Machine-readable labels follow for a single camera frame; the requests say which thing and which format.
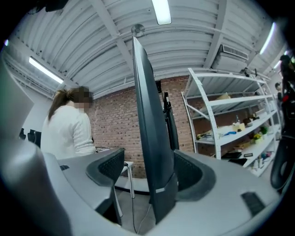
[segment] black cable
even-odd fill
[[[129,176],[130,176],[130,186],[131,186],[131,199],[132,199],[132,219],[133,219],[133,228],[134,228],[134,231],[135,233],[137,234],[137,231],[135,229],[135,225],[134,225],[134,208],[133,208],[133,191],[132,191],[132,181],[131,181],[131,173],[130,173],[130,169],[129,169],[129,166],[127,166],[128,168],[128,171],[129,171]]]

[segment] fluorescent light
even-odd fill
[[[260,50],[259,54],[261,55],[267,48],[267,45],[269,44],[269,42],[271,41],[271,37],[273,35],[273,32],[275,31],[275,27],[276,27],[276,24],[275,23],[272,23],[272,26],[271,26],[271,31],[269,31],[269,34],[268,34],[268,37],[262,47],[262,49]]]
[[[274,68],[276,69],[279,64],[281,64],[281,61],[278,61]]]
[[[44,74],[48,75],[50,78],[54,79],[55,81],[62,83],[63,80],[53,73],[51,73],[49,70],[47,70],[44,66],[40,65],[37,61],[35,61],[32,57],[29,58],[29,62],[36,67],[37,69],[41,70]]]
[[[152,0],[158,24],[171,24],[168,0]]]

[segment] chair backrest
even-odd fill
[[[86,174],[100,186],[113,187],[124,167],[124,149],[90,163]]]
[[[19,138],[22,139],[22,140],[25,140],[26,139],[26,135],[24,134],[24,129],[22,128],[20,133],[19,133]]]
[[[35,131],[35,141],[34,144],[36,144],[38,147],[40,147],[41,143],[41,132]]]
[[[28,133],[28,140],[30,142],[35,143],[35,134],[34,133]]]

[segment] computer monitor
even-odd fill
[[[146,51],[135,37],[133,66],[143,159],[158,223],[175,205],[177,177],[153,69]]]
[[[0,136],[18,139],[34,103],[0,57]]]

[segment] cable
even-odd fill
[[[139,227],[138,227],[138,232],[137,232],[137,234],[139,234],[140,233],[140,229],[141,229],[141,227],[142,227],[142,223],[143,223],[143,221],[144,221],[144,219],[148,216],[148,212],[149,212],[149,209],[151,208],[151,205],[152,204],[149,204],[149,207],[148,207],[148,209],[147,209],[147,213],[146,213],[146,216],[142,219],[142,221],[140,222],[140,224],[139,224]]]
[[[128,168],[128,171],[129,171],[129,176],[130,176],[130,186],[131,186],[131,199],[132,199],[132,219],[133,219],[133,228],[134,228],[134,231],[135,233],[137,234],[137,231],[135,229],[135,225],[134,225],[134,207],[133,207],[133,191],[132,191],[132,181],[131,181],[131,173],[130,173],[130,169],[129,169],[129,166],[127,164],[127,168]]]

